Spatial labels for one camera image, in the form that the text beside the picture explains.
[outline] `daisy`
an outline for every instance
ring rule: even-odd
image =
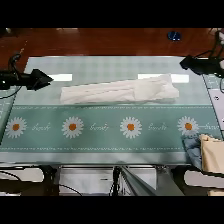
[[[5,129],[6,135],[8,135],[9,138],[17,138],[23,134],[23,131],[26,130],[26,127],[27,125],[25,119],[22,119],[21,117],[15,117],[7,124]]]
[[[78,117],[69,117],[63,122],[62,131],[64,132],[63,135],[66,135],[66,138],[70,137],[75,138],[82,134],[83,130],[83,122]]]
[[[179,131],[182,131],[182,135],[193,136],[198,133],[199,127],[194,118],[182,117],[178,121],[177,127]]]
[[[134,117],[126,117],[123,119],[120,127],[120,131],[123,131],[123,135],[130,139],[139,136],[141,134],[140,131],[142,130],[140,121]]]

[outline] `daisy print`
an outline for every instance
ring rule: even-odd
[[[63,135],[66,138],[75,138],[82,134],[83,122],[78,117],[69,117],[62,125]]]
[[[23,134],[23,132],[26,130],[26,127],[27,125],[25,119],[22,119],[21,117],[15,117],[7,124],[5,129],[6,135],[8,135],[8,138],[17,138]]]
[[[194,118],[182,117],[178,121],[178,130],[182,132],[182,135],[193,136],[198,133],[199,127]]]
[[[126,117],[123,119],[120,127],[120,131],[123,132],[123,135],[130,139],[139,136],[141,134],[140,131],[142,130],[140,121],[134,117]]]

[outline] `blue cloth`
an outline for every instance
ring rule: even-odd
[[[201,141],[199,135],[193,137],[183,137],[184,147],[190,157],[192,165],[202,170],[202,158],[201,158]]]

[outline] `blue round object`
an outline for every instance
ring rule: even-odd
[[[167,36],[170,40],[173,40],[173,41],[178,41],[181,39],[181,34],[175,31],[169,32]]]

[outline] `white garment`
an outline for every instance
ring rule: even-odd
[[[148,79],[126,80],[63,87],[61,104],[98,102],[137,102],[179,97],[170,75]]]

